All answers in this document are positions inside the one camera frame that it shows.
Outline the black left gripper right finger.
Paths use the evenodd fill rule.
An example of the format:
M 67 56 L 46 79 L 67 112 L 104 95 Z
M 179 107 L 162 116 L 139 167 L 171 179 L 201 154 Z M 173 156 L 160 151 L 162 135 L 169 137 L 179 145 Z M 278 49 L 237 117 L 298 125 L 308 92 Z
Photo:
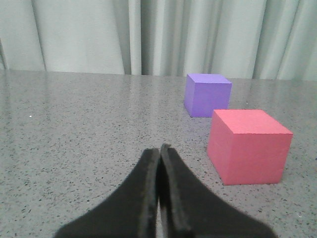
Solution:
M 161 147 L 158 193 L 169 238 L 272 238 L 266 224 L 238 211 L 210 191 L 168 144 Z

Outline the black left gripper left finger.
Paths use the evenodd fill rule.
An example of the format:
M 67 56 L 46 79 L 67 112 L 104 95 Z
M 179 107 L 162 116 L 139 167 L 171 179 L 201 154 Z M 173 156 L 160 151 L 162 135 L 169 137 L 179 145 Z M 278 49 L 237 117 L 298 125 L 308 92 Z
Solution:
M 154 238 L 159 150 L 146 149 L 125 181 L 105 201 L 56 233 L 57 238 Z

